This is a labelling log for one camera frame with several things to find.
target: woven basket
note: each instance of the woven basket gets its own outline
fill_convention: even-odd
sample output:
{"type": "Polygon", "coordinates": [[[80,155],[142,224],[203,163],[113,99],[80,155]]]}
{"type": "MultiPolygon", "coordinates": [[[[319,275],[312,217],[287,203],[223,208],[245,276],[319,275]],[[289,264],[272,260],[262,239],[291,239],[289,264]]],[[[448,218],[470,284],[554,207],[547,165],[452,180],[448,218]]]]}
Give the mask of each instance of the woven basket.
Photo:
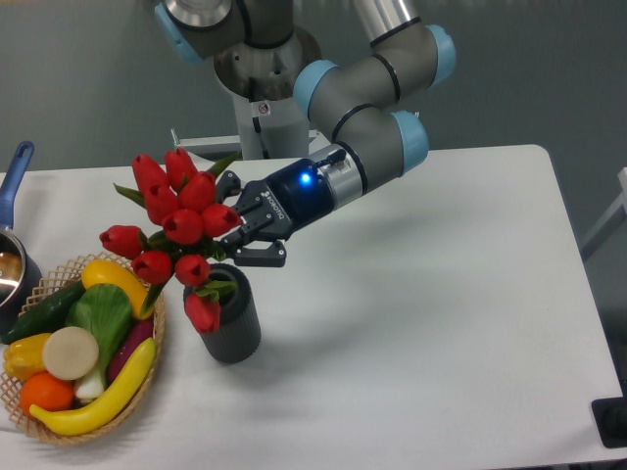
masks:
{"type": "MultiPolygon", "coordinates": [[[[94,259],[108,259],[122,265],[128,270],[131,269],[130,261],[110,253],[88,255],[86,257],[72,259],[68,261],[66,265],[58,266],[57,269],[48,273],[48,277],[39,281],[39,286],[32,290],[32,295],[26,300],[26,304],[22,307],[22,313],[45,297],[59,290],[61,287],[64,287],[72,282],[79,281],[82,269],[94,259]]],[[[53,433],[41,422],[33,418],[28,418],[22,413],[22,409],[20,408],[20,390],[22,389],[22,382],[14,377],[9,377],[6,372],[2,371],[2,374],[0,374],[0,400],[4,402],[5,408],[9,411],[9,419],[14,422],[17,428],[23,431],[27,436],[36,438],[43,443],[53,444],[56,446],[71,446],[85,443],[87,441],[91,441],[92,439],[104,436],[116,429],[120,423],[137,408],[152,385],[165,333],[166,316],[164,310],[164,296],[161,294],[155,303],[154,310],[155,326],[153,337],[157,346],[155,361],[148,372],[146,380],[139,388],[133,399],[113,421],[95,431],[79,436],[67,437],[53,433]]]]}

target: yellow bell pepper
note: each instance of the yellow bell pepper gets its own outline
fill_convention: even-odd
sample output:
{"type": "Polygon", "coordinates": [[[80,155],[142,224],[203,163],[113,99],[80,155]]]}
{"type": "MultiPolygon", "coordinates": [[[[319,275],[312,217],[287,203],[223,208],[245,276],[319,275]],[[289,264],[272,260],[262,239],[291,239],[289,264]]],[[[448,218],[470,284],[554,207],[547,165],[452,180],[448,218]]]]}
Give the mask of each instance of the yellow bell pepper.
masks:
{"type": "Polygon", "coordinates": [[[46,370],[41,352],[48,338],[50,333],[29,336],[15,341],[5,349],[2,356],[7,374],[20,380],[28,380],[34,374],[46,370]]]}
{"type": "Polygon", "coordinates": [[[95,259],[83,268],[80,280],[85,289],[96,284],[114,284],[120,287],[128,295],[132,306],[132,315],[136,320],[146,320],[153,314],[151,308],[143,317],[140,316],[141,306],[148,295],[148,291],[133,273],[116,262],[107,259],[95,259]]]}

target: tulip bouquet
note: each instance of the tulip bouquet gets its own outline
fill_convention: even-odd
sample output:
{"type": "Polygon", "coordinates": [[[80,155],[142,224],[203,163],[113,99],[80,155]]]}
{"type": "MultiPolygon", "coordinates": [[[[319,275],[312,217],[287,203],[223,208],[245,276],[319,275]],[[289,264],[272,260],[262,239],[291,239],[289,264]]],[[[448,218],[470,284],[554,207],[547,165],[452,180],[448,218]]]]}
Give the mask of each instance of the tulip bouquet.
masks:
{"type": "Polygon", "coordinates": [[[192,289],[184,307],[194,328],[201,334],[217,331],[220,296],[228,296],[235,286],[212,280],[208,259],[225,258],[214,239],[240,225],[241,219],[234,209],[215,201],[216,181],[238,157],[234,154],[201,171],[178,148],[166,153],[163,170],[142,154],[131,165],[137,189],[115,185],[161,227],[149,237],[135,225],[114,225],[100,235],[106,250],[130,259],[137,277],[150,284],[140,315],[150,310],[173,276],[192,289]]]}

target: cooking pot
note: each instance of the cooking pot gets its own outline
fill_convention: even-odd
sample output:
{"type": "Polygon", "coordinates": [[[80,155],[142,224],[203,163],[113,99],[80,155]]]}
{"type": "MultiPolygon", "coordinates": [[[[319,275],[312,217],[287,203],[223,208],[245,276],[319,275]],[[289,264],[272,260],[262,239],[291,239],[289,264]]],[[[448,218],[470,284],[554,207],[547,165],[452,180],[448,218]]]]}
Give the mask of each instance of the cooking pot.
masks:
{"type": "Polygon", "coordinates": [[[0,186],[0,335],[11,330],[41,279],[39,267],[12,232],[16,194],[33,152],[31,142],[18,146],[0,186]]]}

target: cucumber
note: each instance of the cucumber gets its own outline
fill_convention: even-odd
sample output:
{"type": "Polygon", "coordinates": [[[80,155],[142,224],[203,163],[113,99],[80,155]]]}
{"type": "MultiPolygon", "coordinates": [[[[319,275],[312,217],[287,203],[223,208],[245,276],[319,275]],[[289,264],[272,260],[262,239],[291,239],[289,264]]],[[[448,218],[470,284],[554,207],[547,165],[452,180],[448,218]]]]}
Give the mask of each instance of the cucumber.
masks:
{"type": "Polygon", "coordinates": [[[0,342],[5,345],[38,335],[39,333],[52,333],[66,324],[66,317],[70,307],[85,293],[85,288],[80,280],[73,281],[55,293],[49,295],[38,304],[33,305],[23,315],[18,317],[13,328],[0,336],[0,342]]]}

